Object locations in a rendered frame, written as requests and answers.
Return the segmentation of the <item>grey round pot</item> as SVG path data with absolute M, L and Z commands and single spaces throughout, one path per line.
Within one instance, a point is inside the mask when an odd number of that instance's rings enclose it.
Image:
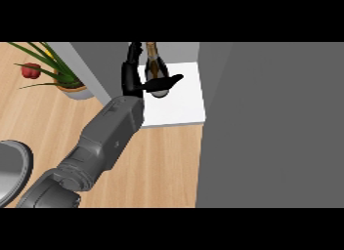
M 32 153 L 28 146 L 13 140 L 0 141 L 0 208 L 19 195 L 32 169 Z

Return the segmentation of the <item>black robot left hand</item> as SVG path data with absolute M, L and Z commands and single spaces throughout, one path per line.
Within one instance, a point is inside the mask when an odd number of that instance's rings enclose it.
M 145 80 L 140 82 L 139 78 L 139 56 L 142 51 L 142 43 L 133 42 L 128 46 L 127 59 L 121 64 L 121 90 L 124 96 L 142 97 L 143 92 L 151 93 L 155 98 L 162 98 L 168 89 L 173 87 L 176 82 L 183 78 L 182 74 L 167 76 L 162 78 Z

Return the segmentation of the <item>grey open cabinet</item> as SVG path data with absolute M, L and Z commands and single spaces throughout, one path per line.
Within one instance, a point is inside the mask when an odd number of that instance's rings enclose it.
M 121 63 L 125 61 L 128 45 L 128 42 L 48 42 L 100 104 L 123 95 Z M 143 127 L 201 124 L 199 43 L 157 42 L 155 47 L 168 74 L 182 74 L 183 78 L 164 98 L 143 94 Z

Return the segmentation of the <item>green potted plant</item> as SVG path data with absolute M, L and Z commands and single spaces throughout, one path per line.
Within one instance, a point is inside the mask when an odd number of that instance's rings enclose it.
M 84 82 L 80 80 L 80 77 L 63 63 L 63 60 L 46 42 L 40 42 L 38 45 L 28 42 L 29 48 L 23 47 L 16 42 L 9 42 L 9 45 L 34 57 L 48 67 L 48 69 L 40 67 L 38 71 L 40 75 L 44 74 L 51 81 L 31 84 L 28 85 L 29 88 L 37 86 L 53 86 L 69 99 L 77 101 L 87 100 L 93 97 Z

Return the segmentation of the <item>dark wine bottle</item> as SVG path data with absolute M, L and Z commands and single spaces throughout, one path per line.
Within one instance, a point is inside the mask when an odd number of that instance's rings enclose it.
M 157 53 L 157 47 L 154 42 L 145 43 L 146 61 L 143 76 L 145 80 L 162 78 L 168 76 L 167 67 Z

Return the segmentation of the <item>red bell pepper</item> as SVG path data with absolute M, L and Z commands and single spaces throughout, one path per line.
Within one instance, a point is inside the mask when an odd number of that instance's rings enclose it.
M 22 77 L 28 79 L 35 79 L 40 76 L 40 65 L 35 63 L 25 63 L 22 66 Z

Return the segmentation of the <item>flat dark grey cabinet door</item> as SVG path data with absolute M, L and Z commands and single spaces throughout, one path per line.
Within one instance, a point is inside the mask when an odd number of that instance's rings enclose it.
M 344 207 L 344 43 L 236 43 L 202 125 L 199 207 Z

